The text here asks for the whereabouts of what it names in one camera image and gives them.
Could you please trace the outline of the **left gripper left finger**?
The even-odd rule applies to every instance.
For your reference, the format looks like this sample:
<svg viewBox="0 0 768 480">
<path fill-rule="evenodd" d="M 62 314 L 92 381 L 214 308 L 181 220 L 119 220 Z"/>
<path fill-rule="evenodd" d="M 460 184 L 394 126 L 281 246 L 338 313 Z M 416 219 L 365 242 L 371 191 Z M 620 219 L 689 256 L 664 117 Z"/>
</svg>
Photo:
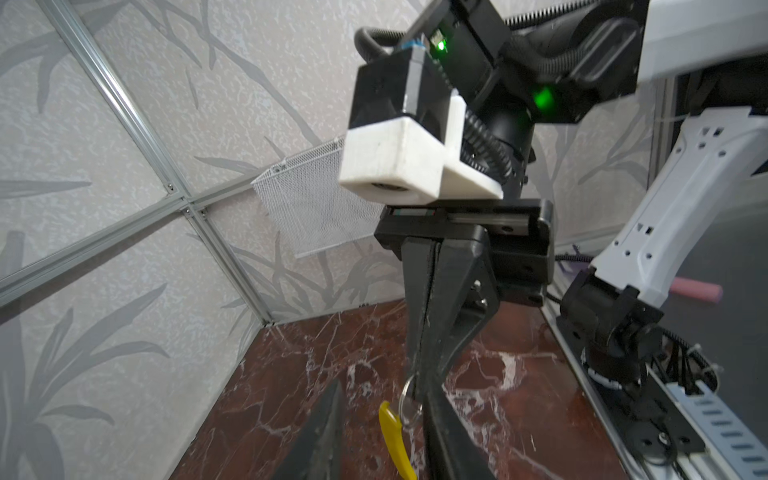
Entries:
<svg viewBox="0 0 768 480">
<path fill-rule="evenodd" d="M 339 379 L 329 383 L 273 479 L 340 479 L 346 397 Z"/>
</svg>

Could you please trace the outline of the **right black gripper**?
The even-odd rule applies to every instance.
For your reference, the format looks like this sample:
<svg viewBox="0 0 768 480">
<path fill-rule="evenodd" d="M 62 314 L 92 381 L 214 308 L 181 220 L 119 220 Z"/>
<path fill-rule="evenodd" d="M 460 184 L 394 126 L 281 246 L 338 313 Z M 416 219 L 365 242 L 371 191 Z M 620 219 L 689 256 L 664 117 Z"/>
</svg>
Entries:
<svg viewBox="0 0 768 480">
<path fill-rule="evenodd" d="M 405 377 L 415 375 L 419 362 L 421 396 L 445 381 L 498 310 L 499 294 L 504 302 L 543 304 L 554 272 L 554 230 L 554 206 L 541 199 L 445 200 L 384 209 L 374 237 L 402 257 Z"/>
</svg>

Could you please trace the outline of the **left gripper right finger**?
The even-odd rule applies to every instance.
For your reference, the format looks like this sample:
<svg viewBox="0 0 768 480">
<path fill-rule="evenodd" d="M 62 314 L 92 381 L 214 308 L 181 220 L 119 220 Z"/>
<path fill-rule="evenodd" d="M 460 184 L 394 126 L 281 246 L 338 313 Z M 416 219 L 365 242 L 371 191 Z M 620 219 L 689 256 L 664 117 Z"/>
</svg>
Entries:
<svg viewBox="0 0 768 480">
<path fill-rule="evenodd" d="M 426 389 L 423 433 L 430 479 L 495 479 L 443 388 L 437 384 Z"/>
</svg>

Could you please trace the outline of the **keyring with yellow tag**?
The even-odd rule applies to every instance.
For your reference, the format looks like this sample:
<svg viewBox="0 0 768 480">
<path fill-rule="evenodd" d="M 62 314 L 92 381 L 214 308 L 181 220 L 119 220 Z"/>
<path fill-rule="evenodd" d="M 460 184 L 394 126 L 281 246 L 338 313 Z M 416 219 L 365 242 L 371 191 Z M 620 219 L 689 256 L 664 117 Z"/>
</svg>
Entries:
<svg viewBox="0 0 768 480">
<path fill-rule="evenodd" d="M 423 405 L 415 399 L 415 376 L 410 376 L 394 401 L 384 401 L 378 409 L 378 421 L 387 452 L 401 479 L 416 480 L 418 475 L 406 449 L 404 431 L 412 430 L 421 420 Z"/>
</svg>

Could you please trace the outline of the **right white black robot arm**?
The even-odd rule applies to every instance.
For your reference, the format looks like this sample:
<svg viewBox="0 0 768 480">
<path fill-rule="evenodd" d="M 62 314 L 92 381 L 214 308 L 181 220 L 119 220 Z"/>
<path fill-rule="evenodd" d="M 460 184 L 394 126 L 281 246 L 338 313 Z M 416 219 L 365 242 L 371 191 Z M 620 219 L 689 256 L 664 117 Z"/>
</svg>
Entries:
<svg viewBox="0 0 768 480">
<path fill-rule="evenodd" d="M 683 259 L 767 156 L 766 3 L 433 1 L 354 44 L 338 179 L 384 207 L 416 396 L 501 302 L 543 303 L 558 242 L 603 227 L 563 313 L 592 377 L 640 384 Z"/>
</svg>

